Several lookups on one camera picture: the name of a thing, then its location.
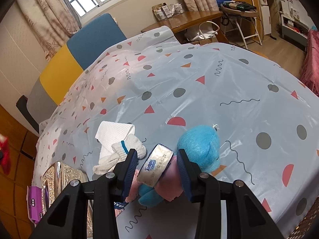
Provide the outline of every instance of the wooden desk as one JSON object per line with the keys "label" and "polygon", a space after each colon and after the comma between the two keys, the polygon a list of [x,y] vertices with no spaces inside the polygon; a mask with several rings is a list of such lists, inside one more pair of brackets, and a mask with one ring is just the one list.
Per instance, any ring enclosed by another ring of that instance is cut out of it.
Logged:
{"label": "wooden desk", "polygon": [[[196,24],[200,24],[206,21],[213,21],[218,26],[221,25],[221,16],[223,15],[220,11],[192,11],[192,12],[184,12],[182,14],[173,16],[167,20],[162,20],[156,22],[147,28],[141,30],[141,32],[146,32],[151,29],[159,28],[161,26],[169,27],[174,34],[185,30],[191,26]],[[223,35],[221,31],[218,32],[216,38],[219,42],[229,43],[227,38]]]}

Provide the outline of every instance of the plush toy head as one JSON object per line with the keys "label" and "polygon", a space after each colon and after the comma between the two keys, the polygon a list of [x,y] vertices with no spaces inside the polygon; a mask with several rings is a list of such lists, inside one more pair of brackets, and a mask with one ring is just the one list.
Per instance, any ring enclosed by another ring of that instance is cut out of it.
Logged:
{"label": "plush toy head", "polygon": [[212,172],[220,165],[220,141],[213,127],[200,125],[189,129],[178,140],[177,148],[184,149],[189,160],[203,172]]}

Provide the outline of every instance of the chair seat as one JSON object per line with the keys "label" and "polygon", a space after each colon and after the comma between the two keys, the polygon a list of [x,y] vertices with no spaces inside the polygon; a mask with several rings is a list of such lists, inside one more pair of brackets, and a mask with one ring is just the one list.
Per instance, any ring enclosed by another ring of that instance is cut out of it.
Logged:
{"label": "chair seat", "polygon": [[221,11],[227,13],[228,15],[236,15],[236,16],[242,16],[242,17],[258,17],[257,11],[239,11],[231,8],[226,8],[221,4]]}

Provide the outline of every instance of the blue label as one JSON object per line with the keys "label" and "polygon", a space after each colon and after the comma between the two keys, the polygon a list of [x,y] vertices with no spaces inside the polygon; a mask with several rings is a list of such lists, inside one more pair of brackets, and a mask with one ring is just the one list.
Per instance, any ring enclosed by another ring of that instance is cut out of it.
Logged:
{"label": "blue label", "polygon": [[155,164],[156,164],[156,161],[151,159],[148,162],[148,165],[145,166],[145,171],[152,171],[154,169],[154,167],[155,167]]}
{"label": "blue label", "polygon": [[114,202],[114,208],[115,209],[123,209],[126,205],[128,204],[128,202]]}

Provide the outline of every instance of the gold tissue box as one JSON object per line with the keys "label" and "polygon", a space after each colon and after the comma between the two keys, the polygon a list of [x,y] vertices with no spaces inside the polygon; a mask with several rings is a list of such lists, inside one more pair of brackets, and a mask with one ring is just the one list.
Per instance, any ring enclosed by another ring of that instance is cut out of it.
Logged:
{"label": "gold tissue box", "polygon": [[[55,162],[43,175],[42,181],[42,211],[43,214],[47,211],[53,201],[58,197],[61,191],[71,180],[80,180],[88,182],[87,175],[77,169],[64,164],[63,162]],[[93,211],[92,204],[89,200],[87,205],[87,237],[93,236]]]}

